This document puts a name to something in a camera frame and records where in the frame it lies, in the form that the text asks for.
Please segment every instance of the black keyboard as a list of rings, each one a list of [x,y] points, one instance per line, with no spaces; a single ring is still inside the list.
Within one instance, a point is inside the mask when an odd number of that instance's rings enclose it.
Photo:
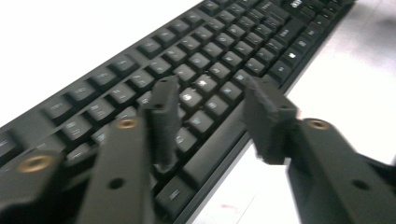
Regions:
[[[204,1],[2,127],[0,167],[31,150],[64,153],[54,223],[74,223],[108,123],[136,116],[156,80],[177,76],[177,166],[153,167],[151,190],[159,223],[185,223],[249,140],[245,78],[286,92],[350,9],[345,2]]]

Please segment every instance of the white surface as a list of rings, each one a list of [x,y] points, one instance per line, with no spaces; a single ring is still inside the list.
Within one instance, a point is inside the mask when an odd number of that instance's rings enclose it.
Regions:
[[[198,2],[1,1],[0,125]],[[376,0],[370,4],[374,6],[380,2],[385,1]],[[358,7],[366,14],[350,15],[355,22],[365,24],[379,16],[373,12],[373,7],[366,6],[369,0],[360,3]],[[395,31],[396,20],[392,16],[394,12],[390,11],[395,7],[387,4],[381,7],[385,7],[388,19],[378,21],[383,22],[379,24],[388,27],[386,31],[392,28]],[[351,24],[354,23],[345,24],[341,30]],[[363,31],[382,34],[383,30]],[[328,44],[337,45],[340,41],[360,40],[366,46],[380,42],[390,49],[349,45],[341,54],[327,52],[327,56],[312,63],[290,93],[290,99],[302,109],[304,117],[325,119],[337,126],[359,152],[391,162],[396,151],[393,131],[396,103],[392,100],[396,96],[396,69],[390,68],[394,68],[396,57],[389,53],[394,52],[391,50],[395,49],[396,36],[392,32],[385,35],[388,36],[377,40],[363,39],[370,35],[356,33],[330,41]],[[369,61],[357,61],[349,52],[369,55]],[[376,58],[379,54],[388,55],[389,59],[379,61]],[[214,196],[211,201],[214,205],[207,206],[208,212],[203,212],[197,223],[263,223],[263,217],[268,223],[298,222],[287,190],[285,167],[266,167],[255,160],[252,149],[237,167],[240,168],[235,168],[231,174],[234,177],[227,179],[219,190],[222,195]],[[285,197],[279,200],[277,197],[283,194]],[[222,206],[220,213],[224,216],[217,216],[217,206]]]

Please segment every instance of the black plastic part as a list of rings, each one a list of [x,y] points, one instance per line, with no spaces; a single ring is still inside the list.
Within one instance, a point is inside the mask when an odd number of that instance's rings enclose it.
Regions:
[[[149,102],[143,106],[148,125],[151,161],[160,172],[166,173],[177,162],[178,117],[177,77],[160,79],[152,90]]]
[[[297,108],[272,83],[258,77],[246,78],[244,117],[257,152],[268,164],[283,164],[287,126]]]
[[[99,152],[77,223],[151,224],[152,207],[146,122],[140,117],[115,120]]]
[[[290,136],[290,183],[304,224],[396,223],[391,188],[331,124],[305,119]]]
[[[0,223],[50,223],[61,193],[64,154],[34,150],[0,170]]]

